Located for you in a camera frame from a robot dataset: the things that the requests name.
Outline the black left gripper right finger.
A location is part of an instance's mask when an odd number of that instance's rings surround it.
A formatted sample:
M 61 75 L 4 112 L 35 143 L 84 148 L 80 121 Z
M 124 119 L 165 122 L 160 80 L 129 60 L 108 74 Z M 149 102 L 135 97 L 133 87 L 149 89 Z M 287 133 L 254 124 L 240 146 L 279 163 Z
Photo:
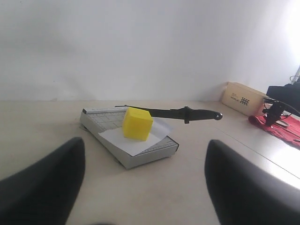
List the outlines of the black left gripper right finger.
M 298 225 L 300 191 L 220 140 L 210 140 L 204 174 L 222 225 Z

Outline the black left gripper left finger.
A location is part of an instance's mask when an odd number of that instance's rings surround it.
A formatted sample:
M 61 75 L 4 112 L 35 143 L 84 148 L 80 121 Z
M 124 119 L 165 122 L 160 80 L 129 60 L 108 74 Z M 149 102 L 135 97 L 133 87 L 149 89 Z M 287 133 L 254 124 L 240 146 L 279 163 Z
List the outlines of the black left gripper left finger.
M 2 225 L 64 225 L 85 174 L 80 137 L 0 182 Z

